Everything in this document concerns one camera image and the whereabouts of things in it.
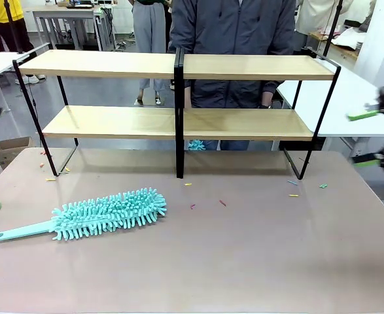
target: small debris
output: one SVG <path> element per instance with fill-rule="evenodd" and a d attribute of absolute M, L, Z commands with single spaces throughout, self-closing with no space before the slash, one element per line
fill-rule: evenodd
<path fill-rule="evenodd" d="M 299 159 L 301 159 L 303 162 L 305 162 L 305 159 L 302 159 L 302 158 L 300 158 L 300 157 L 299 157 Z M 308 163 L 309 163 L 309 162 L 308 162 Z"/>

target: shelf board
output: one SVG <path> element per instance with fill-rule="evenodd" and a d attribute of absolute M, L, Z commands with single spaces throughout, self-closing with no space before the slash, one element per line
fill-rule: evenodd
<path fill-rule="evenodd" d="M 68 77 L 173 79 L 175 55 L 48 50 L 20 66 L 22 74 Z M 332 80 L 334 74 L 308 56 L 189 54 L 185 79 Z"/>
<path fill-rule="evenodd" d="M 187 54 L 185 79 L 332 80 L 334 73 L 309 56 Z"/>
<path fill-rule="evenodd" d="M 174 139 L 174 110 L 66 106 L 43 133 L 47 137 Z M 293 110 L 188 109 L 184 138 L 310 141 L 312 133 Z"/>
<path fill-rule="evenodd" d="M 19 66 L 22 74 L 173 79 L 173 54 L 48 50 Z"/>
<path fill-rule="evenodd" d="M 174 139 L 174 110 L 65 106 L 43 133 L 48 137 Z"/>

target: two-tier shelf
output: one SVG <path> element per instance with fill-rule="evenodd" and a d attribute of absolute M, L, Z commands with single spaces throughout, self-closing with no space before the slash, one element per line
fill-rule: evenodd
<path fill-rule="evenodd" d="M 20 86 L 52 172 L 56 171 L 45 137 L 78 139 L 175 139 L 177 177 L 183 178 L 184 140 L 223 139 L 257 141 L 310 141 L 310 150 L 301 173 L 287 151 L 285 154 L 299 179 L 302 179 L 317 140 L 328 102 L 340 73 L 331 72 L 311 56 L 231 56 L 174 54 L 138 54 L 50 50 L 18 66 L 14 63 Z M 23 74 L 56 75 L 65 107 L 42 130 L 23 83 Z M 101 78 L 175 79 L 175 108 L 132 108 L 69 105 L 61 76 Z M 332 80 L 316 130 L 310 131 L 292 109 L 184 109 L 184 80 Z"/>

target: yellow jacket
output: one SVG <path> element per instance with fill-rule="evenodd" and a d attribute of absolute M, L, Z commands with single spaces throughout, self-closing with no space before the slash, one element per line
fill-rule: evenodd
<path fill-rule="evenodd" d="M 9 0 L 10 12 L 13 17 L 13 21 L 23 18 L 23 10 L 20 4 L 20 0 Z M 8 23 L 6 8 L 4 7 L 4 0 L 0 0 L 0 23 Z"/>

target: jacket zipper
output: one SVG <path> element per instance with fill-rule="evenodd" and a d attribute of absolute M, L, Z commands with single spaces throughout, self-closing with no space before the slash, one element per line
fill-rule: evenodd
<path fill-rule="evenodd" d="M 238 25 L 239 25 L 240 18 L 241 18 L 241 5 L 239 6 L 239 10 L 238 10 L 238 20 L 237 20 L 237 25 L 236 25 L 236 35 L 235 35 L 235 37 L 234 37 L 234 47 L 232 48 L 232 54 L 235 54 L 235 52 L 236 52 L 237 34 L 238 34 Z M 228 96 L 228 94 L 230 93 L 230 84 L 231 84 L 231 81 L 229 80 L 228 83 L 227 83 L 227 85 L 226 85 L 226 89 L 225 89 L 225 95 L 224 95 L 224 98 L 225 98 L 224 108 L 226 108 L 227 96 Z"/>

